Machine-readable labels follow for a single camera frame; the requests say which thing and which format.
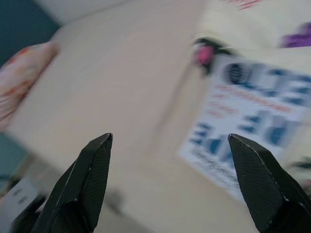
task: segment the patterned pillow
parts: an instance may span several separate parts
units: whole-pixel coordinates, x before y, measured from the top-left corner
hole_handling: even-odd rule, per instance
[[[26,47],[0,69],[0,131],[58,51],[55,42]]]

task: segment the white wall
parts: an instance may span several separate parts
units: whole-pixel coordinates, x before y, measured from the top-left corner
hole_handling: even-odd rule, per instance
[[[75,19],[130,0],[34,0],[64,25]]]

